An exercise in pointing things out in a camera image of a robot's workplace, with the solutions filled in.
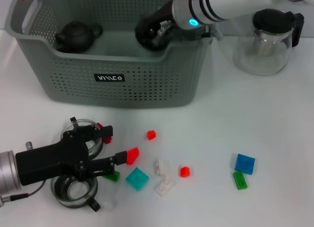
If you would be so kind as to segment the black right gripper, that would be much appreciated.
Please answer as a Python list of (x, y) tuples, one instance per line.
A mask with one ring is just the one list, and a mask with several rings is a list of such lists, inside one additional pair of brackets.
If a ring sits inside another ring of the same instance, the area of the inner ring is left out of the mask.
[(157, 36), (157, 31), (161, 28), (161, 23), (164, 21), (171, 22), (170, 28), (162, 35), (164, 38), (170, 38), (174, 29), (174, 18), (172, 14), (173, 1), (167, 2), (159, 10), (144, 17), (141, 20), (141, 37), (154, 38)]

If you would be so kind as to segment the teal square brick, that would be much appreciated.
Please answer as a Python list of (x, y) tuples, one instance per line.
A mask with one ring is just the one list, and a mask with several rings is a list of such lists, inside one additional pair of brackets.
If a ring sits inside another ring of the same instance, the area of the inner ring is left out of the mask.
[(149, 181), (149, 176), (139, 168), (135, 168), (127, 177), (126, 182), (136, 191), (140, 191)]

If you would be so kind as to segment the grey perforated plastic storage bin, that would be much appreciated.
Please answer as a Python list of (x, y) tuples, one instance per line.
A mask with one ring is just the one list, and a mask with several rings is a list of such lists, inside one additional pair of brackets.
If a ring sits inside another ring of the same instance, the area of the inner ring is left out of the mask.
[[(170, 0), (12, 0), (5, 22), (45, 93), (53, 100), (120, 108), (178, 107), (191, 102), (209, 28), (176, 30), (153, 52), (135, 38), (141, 18)], [(103, 34), (84, 53), (57, 50), (55, 36), (71, 21), (98, 23)]]

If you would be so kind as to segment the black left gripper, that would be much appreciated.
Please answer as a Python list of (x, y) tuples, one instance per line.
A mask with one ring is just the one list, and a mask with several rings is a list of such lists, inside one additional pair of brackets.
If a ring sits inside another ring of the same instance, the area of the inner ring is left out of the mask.
[(61, 175), (72, 175), (79, 181), (84, 181), (90, 176), (113, 174), (115, 166), (127, 163), (127, 151), (89, 161), (86, 145), (90, 140), (102, 141), (112, 136), (111, 125), (103, 128), (85, 126), (64, 133), (63, 138), (55, 144), (17, 153), (15, 158), (21, 184), (26, 186)]

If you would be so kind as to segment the black clay teapot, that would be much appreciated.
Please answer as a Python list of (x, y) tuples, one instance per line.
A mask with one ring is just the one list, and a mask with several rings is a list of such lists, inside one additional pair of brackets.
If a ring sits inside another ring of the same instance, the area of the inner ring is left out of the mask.
[(103, 27), (98, 23), (87, 25), (72, 21), (55, 35), (56, 50), (63, 53), (85, 52), (102, 33)]

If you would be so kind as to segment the right wrist metal plug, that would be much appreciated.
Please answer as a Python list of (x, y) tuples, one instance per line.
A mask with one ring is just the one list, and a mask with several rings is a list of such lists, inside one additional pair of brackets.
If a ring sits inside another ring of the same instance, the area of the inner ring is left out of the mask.
[(222, 32), (219, 29), (218, 24), (211, 24), (210, 25), (210, 32), (211, 32), (212, 36), (214, 36), (218, 41), (221, 41), (224, 37)]

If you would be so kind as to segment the blue square brick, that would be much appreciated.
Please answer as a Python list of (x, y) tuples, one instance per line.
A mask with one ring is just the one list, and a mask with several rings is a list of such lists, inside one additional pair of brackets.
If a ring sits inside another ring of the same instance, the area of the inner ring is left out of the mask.
[(242, 154), (237, 155), (235, 170), (252, 175), (254, 171), (255, 158), (248, 157)]

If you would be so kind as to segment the white tall brick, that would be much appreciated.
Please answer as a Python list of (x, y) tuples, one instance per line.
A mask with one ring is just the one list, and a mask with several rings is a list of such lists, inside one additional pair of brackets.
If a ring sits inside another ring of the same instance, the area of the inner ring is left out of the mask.
[(162, 159), (156, 159), (154, 161), (154, 168), (156, 175), (160, 177), (165, 177), (167, 173), (166, 163)]

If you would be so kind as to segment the dark red curved brick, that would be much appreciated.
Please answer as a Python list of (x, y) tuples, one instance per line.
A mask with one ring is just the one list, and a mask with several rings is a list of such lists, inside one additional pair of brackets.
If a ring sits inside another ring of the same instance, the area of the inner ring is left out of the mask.
[[(100, 123), (97, 123), (97, 125), (99, 126), (100, 129), (103, 129), (103, 126)], [(102, 142), (105, 144), (109, 144), (112, 141), (112, 137), (103, 137), (102, 138)]]

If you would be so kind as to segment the white flat two-stud brick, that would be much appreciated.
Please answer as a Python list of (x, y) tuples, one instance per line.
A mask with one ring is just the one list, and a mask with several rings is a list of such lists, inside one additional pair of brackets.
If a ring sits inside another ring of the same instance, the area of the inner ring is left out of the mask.
[(163, 179), (155, 187), (155, 192), (161, 197), (163, 197), (170, 191), (170, 189), (174, 186), (174, 184), (175, 184), (175, 181), (173, 179)]

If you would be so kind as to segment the glass pitcher with black lid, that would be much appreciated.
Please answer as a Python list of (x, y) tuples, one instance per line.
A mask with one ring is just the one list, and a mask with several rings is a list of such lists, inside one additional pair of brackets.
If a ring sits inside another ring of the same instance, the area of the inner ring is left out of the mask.
[(250, 31), (237, 39), (234, 63), (255, 75), (274, 75), (286, 66), (292, 48), (298, 45), (304, 16), (268, 8), (255, 12), (251, 21)]

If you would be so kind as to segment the red sloped brick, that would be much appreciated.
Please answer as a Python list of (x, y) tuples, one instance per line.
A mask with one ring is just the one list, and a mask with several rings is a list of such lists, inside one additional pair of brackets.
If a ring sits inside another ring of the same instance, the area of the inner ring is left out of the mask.
[(132, 165), (138, 158), (140, 151), (138, 147), (132, 148), (127, 151), (127, 165)]

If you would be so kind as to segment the green brick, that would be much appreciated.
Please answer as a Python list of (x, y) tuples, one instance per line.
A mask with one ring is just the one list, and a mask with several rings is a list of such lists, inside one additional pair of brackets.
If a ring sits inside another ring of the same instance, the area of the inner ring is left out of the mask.
[(103, 175), (103, 178), (117, 182), (120, 178), (120, 173), (118, 171), (114, 171), (112, 174)]
[(233, 178), (238, 190), (244, 190), (248, 188), (248, 185), (242, 172), (235, 171), (233, 173)]

